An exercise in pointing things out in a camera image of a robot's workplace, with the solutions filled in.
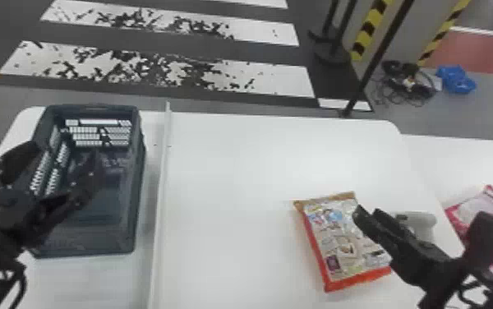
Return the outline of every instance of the red floor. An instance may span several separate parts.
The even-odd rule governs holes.
[[[456,64],[466,71],[493,73],[493,36],[450,31],[425,67]]]

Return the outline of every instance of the snack bag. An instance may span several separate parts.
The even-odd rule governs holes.
[[[493,214],[493,186],[488,185],[478,195],[462,203],[448,207],[445,212],[455,232],[467,246],[467,231],[475,216],[481,211]]]
[[[356,226],[353,192],[307,201],[294,201],[302,214],[311,248],[328,292],[390,274],[391,258]]]

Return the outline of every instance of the white stripe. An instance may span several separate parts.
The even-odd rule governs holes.
[[[221,39],[298,46],[297,33],[292,24],[165,11],[148,7],[56,0],[41,20],[68,25],[204,35]]]
[[[450,29],[453,30],[453,31],[457,31],[457,32],[473,33],[475,35],[490,35],[490,36],[493,36],[493,30],[468,28],[468,27],[460,27],[460,26],[454,26],[454,27],[451,27]]]
[[[19,45],[0,74],[314,97],[305,67],[30,41]]]
[[[322,108],[339,108],[344,109],[348,105],[347,99],[318,99]],[[371,106],[366,101],[358,101],[354,106],[354,110],[370,112]]]
[[[288,8],[287,1],[285,0],[210,0],[210,1],[240,3],[240,4],[258,6],[258,7]]]

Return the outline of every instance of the yellow and black striped pole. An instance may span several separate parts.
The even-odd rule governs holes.
[[[373,41],[373,35],[383,21],[387,7],[394,0],[375,0],[371,6],[371,10],[367,13],[366,20],[363,22],[362,29],[357,34],[356,42],[352,47],[352,60],[360,61],[363,58],[364,52],[367,50]]]
[[[446,36],[446,34],[449,31],[449,28],[453,27],[455,25],[455,22],[458,20],[459,15],[461,15],[461,12],[463,12],[463,9],[469,5],[471,0],[460,0],[458,4],[454,7],[452,10],[452,13],[449,15],[448,19],[442,24],[440,29],[438,29],[438,32],[435,35],[435,38],[430,42],[425,50],[423,51],[423,54],[419,57],[419,61],[417,64],[419,67],[422,67],[425,65],[426,61],[429,60],[429,58],[432,56],[432,53],[435,52],[435,50],[438,48],[440,45],[440,42],[442,42],[442,39]]]

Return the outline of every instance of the white table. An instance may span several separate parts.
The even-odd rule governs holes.
[[[18,114],[0,145],[0,155],[28,141],[44,108],[28,108]],[[164,139],[164,114],[141,112],[147,160],[137,225],[136,249],[129,255],[36,260],[25,252],[28,290],[20,306],[61,309],[137,309],[147,306],[153,258],[156,188]],[[14,288],[1,308],[16,295]]]
[[[431,212],[436,243],[462,252],[389,122],[174,113],[168,140],[150,308],[416,306],[396,274],[325,294],[295,199]]]
[[[493,186],[493,141],[404,136],[413,163],[444,207]]]

